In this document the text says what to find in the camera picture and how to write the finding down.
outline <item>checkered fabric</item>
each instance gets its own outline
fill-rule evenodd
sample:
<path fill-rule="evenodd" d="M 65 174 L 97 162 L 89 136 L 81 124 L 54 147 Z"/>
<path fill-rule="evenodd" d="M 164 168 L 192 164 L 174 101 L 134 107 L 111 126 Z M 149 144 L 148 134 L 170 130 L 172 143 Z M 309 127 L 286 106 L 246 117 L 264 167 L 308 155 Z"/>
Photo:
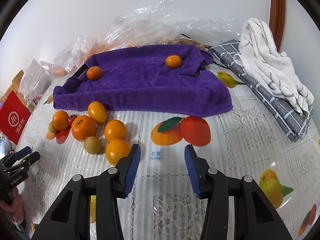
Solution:
<path fill-rule="evenodd" d="M 313 106 L 309 106 L 310 118 L 307 119 L 304 115 L 297 113 L 286 101 L 275 98 L 253 77 L 249 76 L 241 66 L 233 61 L 233 55 L 239 53 L 239 41 L 226 41 L 210 48 L 209 51 L 250 87 L 271 112 L 290 140 L 297 142 L 299 138 L 302 139 L 306 135 L 314 112 Z"/>

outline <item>human hand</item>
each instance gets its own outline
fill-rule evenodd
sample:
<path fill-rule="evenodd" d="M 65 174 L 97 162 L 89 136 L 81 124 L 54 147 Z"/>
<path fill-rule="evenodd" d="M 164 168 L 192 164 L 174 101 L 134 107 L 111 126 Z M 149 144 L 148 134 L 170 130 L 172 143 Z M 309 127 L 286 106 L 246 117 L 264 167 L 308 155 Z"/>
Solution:
<path fill-rule="evenodd" d="M 12 212 L 13 219 L 16 221 L 22 221 L 24 219 L 24 204 L 16 187 L 12 190 L 12 196 L 13 199 L 11 206 L 9 206 L 6 202 L 0 202 L 0 206 L 7 212 Z"/>

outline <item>brown wooden trim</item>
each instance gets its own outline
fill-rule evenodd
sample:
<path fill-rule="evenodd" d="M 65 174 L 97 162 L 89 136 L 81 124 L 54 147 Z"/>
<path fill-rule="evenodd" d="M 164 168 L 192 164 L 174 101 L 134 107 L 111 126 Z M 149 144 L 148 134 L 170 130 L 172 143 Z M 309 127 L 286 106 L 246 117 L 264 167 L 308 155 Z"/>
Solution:
<path fill-rule="evenodd" d="M 279 51 L 285 21 L 285 0 L 271 0 L 269 26 Z"/>

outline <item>white towel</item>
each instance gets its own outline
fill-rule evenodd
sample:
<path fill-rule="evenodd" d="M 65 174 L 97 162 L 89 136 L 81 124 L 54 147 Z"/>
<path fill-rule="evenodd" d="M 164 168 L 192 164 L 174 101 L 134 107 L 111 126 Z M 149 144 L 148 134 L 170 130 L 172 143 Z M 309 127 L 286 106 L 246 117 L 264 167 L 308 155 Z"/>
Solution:
<path fill-rule="evenodd" d="M 308 105 L 313 103 L 312 93 L 294 72 L 291 59 L 285 52 L 279 54 L 269 26 L 251 18 L 244 23 L 239 51 L 234 61 L 242 66 L 274 97 L 282 98 L 298 112 L 309 118 Z"/>

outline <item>white lace tablecloth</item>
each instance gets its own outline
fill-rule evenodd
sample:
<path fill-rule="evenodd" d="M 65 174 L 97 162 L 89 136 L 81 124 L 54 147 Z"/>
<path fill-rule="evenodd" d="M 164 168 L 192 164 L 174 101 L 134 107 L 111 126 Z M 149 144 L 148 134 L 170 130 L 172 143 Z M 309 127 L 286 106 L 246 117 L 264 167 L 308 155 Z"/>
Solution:
<path fill-rule="evenodd" d="M 230 71 L 214 65 L 211 71 Z M 89 155 L 83 143 L 74 140 L 71 132 L 63 144 L 47 140 L 48 123 L 56 111 L 53 104 L 44 104 L 52 93 L 43 96 L 20 139 L 18 149 L 30 146 L 41 158 L 29 171 L 29 179 L 19 186 L 25 201 L 28 233 L 32 223 L 42 217 L 59 192 L 75 174 L 91 177 L 111 167 L 104 147 L 99 155 Z M 293 239 L 298 239 L 302 221 L 316 204 L 320 207 L 319 134 L 313 122 L 303 140 L 291 142 L 273 116 L 244 85 L 229 89 L 234 108 L 225 114 L 204 118 L 210 126 L 211 142 L 195 147 L 199 157 L 227 176 L 252 176 L 257 182 L 266 169 L 273 169 L 282 185 L 294 191 L 284 197 L 277 209 Z M 69 114 L 87 114 L 68 111 Z M 184 162 L 184 139 L 171 146 L 158 146 L 151 140 L 152 129 L 160 122 L 182 114 L 142 111 L 110 112 L 109 120 L 118 119 L 127 126 L 126 140 L 141 147 L 141 161 L 132 192 L 118 200 L 124 239 L 178 240 L 199 239 L 206 201 L 192 192 Z M 104 125 L 98 125 L 97 136 L 103 138 Z M 233 239 L 234 207 L 230 198 L 228 239 Z M 302 239 L 311 226 L 308 226 Z M 95 238 L 95 225 L 91 225 Z"/>

